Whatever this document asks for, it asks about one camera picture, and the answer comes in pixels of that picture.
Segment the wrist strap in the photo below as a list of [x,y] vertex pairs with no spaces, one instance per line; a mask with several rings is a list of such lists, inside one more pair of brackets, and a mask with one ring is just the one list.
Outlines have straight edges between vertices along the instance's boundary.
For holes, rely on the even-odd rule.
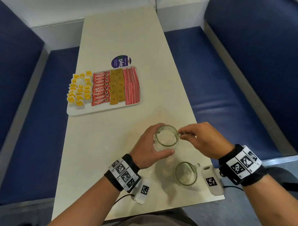
[[116,160],[104,176],[118,190],[126,190],[128,193],[136,186],[141,177],[138,175],[140,168],[133,162],[130,154],[125,154]]
[[248,147],[239,144],[218,162],[220,171],[235,185],[252,185],[267,174],[262,161]]

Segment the white electronic device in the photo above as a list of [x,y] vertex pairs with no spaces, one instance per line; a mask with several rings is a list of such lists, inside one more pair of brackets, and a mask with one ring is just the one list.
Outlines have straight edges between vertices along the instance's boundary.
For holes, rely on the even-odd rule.
[[201,174],[212,195],[224,194],[224,187],[219,179],[221,178],[219,169],[214,168],[213,165],[208,165],[202,169]]
[[134,195],[132,199],[138,204],[144,204],[145,200],[150,191],[152,181],[146,177],[142,177],[138,182],[136,187],[133,189],[132,194]]

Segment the white table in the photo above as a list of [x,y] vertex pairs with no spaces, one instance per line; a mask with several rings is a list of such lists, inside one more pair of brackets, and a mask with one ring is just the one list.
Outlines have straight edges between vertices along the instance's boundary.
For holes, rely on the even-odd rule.
[[[163,122],[176,128],[196,123],[169,46],[153,7],[86,17],[76,73],[111,69],[118,55],[131,57],[138,68],[143,100],[139,105],[68,118],[61,160],[54,219],[128,153],[150,125]],[[144,205],[126,197],[106,220],[224,199],[213,196],[198,171],[191,187],[179,186],[174,169],[181,161],[210,165],[187,141],[176,153],[139,174],[152,179]]]

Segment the finger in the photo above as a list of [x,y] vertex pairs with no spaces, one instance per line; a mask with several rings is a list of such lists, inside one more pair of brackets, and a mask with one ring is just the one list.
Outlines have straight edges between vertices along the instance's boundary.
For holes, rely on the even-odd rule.
[[195,146],[195,144],[198,142],[197,138],[194,135],[190,135],[190,134],[183,134],[183,135],[180,136],[180,139],[187,140],[193,146]]
[[166,150],[162,150],[162,151],[157,151],[156,152],[157,161],[167,158],[167,157],[173,155],[174,153],[175,153],[174,149],[166,149]]
[[189,124],[185,127],[182,127],[178,130],[178,133],[180,134],[183,134],[183,133],[187,133],[187,134],[190,134],[190,133],[193,133],[195,134],[195,129],[198,125],[197,124]]
[[157,129],[164,125],[165,125],[164,123],[157,123],[153,126],[150,126],[146,131],[151,133],[152,135],[154,135],[156,133]]

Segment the grey floor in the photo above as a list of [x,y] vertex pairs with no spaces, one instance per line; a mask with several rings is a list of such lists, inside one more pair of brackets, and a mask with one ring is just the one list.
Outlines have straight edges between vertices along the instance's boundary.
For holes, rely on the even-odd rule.
[[[298,178],[297,161],[274,165],[287,169]],[[224,185],[233,185],[223,178]],[[261,225],[245,193],[236,188],[226,188],[225,200],[182,207],[185,214],[198,226],[213,225]],[[0,226],[17,226],[21,223],[32,223],[33,226],[44,226],[51,221],[53,200],[29,207],[3,210],[0,207]]]

